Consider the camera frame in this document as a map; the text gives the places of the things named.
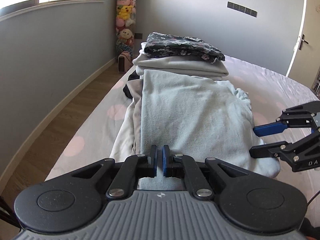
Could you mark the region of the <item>black folded garment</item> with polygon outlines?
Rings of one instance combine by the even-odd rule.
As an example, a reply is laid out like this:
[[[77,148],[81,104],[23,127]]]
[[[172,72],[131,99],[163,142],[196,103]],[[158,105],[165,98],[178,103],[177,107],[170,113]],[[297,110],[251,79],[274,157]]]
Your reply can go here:
[[[134,70],[132,74],[129,75],[126,85],[123,88],[123,92],[127,98],[137,102],[142,97],[142,90],[143,79],[141,79]]]

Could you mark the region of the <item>polka dot bed sheet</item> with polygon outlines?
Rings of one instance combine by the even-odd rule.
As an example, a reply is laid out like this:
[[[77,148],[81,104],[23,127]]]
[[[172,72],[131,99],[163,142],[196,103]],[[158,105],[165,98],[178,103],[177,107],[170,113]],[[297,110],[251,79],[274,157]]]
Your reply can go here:
[[[233,57],[227,57],[223,64],[229,75],[220,80],[211,80],[229,81],[235,88],[247,93],[251,101],[254,127],[276,120],[287,108],[316,100],[315,95],[304,85],[266,68]],[[127,80],[128,76],[120,80],[112,89],[116,96],[107,95],[80,127],[52,168],[49,179],[101,159],[112,158],[114,142],[132,102],[123,92]],[[293,128],[259,138],[263,144],[296,142],[309,134],[310,129]],[[287,163],[277,160],[280,172],[274,179],[296,187],[306,198],[312,199],[306,216],[313,226],[319,226],[319,168],[293,172]]]

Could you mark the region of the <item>grey folded garment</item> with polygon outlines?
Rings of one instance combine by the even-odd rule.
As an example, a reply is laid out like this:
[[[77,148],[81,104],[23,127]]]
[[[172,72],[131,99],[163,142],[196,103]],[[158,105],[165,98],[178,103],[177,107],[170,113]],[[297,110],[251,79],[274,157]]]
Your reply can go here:
[[[144,70],[161,70],[189,76],[207,77],[220,80],[229,75],[225,65],[221,61],[207,63],[192,56],[169,56],[150,58],[144,53],[146,42],[141,43],[139,55],[133,60],[138,75],[143,75]]]

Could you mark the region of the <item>small pink heater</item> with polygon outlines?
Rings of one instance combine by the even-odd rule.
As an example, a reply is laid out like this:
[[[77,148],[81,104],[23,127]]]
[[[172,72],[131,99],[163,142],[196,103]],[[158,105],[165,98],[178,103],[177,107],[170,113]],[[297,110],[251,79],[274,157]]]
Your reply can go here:
[[[123,51],[118,56],[118,71],[121,73],[127,72],[132,67],[131,56],[128,51]]]

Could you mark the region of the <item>dark floral folded garment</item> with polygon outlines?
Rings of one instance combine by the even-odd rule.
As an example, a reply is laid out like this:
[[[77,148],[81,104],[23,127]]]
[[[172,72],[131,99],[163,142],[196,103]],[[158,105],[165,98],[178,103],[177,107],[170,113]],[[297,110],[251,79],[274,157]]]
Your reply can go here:
[[[225,61],[225,55],[219,49],[199,38],[157,32],[148,35],[144,53],[154,58],[194,56],[211,64]]]

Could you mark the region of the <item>light grey sweatshirt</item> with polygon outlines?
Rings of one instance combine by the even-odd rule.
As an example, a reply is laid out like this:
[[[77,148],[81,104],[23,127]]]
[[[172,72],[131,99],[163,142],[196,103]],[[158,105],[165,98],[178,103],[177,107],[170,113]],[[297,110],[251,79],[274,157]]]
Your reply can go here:
[[[142,79],[142,97],[127,108],[111,151],[117,162],[168,145],[195,161],[216,157],[269,178],[279,174],[277,159],[249,154],[264,142],[253,132],[251,101],[242,89],[160,70],[146,70]]]

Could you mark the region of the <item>plush toy column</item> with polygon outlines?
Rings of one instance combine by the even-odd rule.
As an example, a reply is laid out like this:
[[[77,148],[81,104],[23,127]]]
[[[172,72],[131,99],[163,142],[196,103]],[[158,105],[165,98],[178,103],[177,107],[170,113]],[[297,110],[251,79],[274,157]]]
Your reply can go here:
[[[128,52],[133,59],[135,48],[137,0],[116,0],[116,52]]]

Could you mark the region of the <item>olive bedroom door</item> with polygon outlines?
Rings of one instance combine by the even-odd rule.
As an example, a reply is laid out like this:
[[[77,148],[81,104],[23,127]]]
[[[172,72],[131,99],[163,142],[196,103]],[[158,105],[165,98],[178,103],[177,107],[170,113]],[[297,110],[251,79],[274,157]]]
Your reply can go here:
[[[298,50],[302,34],[309,44]],[[319,75],[319,0],[304,0],[302,21],[286,77],[312,88]]]

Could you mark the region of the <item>wall switch panel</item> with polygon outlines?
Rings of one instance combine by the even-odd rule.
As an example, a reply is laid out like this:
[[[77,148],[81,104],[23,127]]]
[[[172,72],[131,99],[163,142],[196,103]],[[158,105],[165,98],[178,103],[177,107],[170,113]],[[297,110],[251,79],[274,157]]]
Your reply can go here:
[[[230,1],[227,2],[227,8],[242,12],[242,13],[249,15],[249,16],[252,16],[252,17],[257,17],[257,15],[258,15],[257,11],[250,9],[250,8],[247,8],[247,7],[244,7],[242,5],[230,2]]]

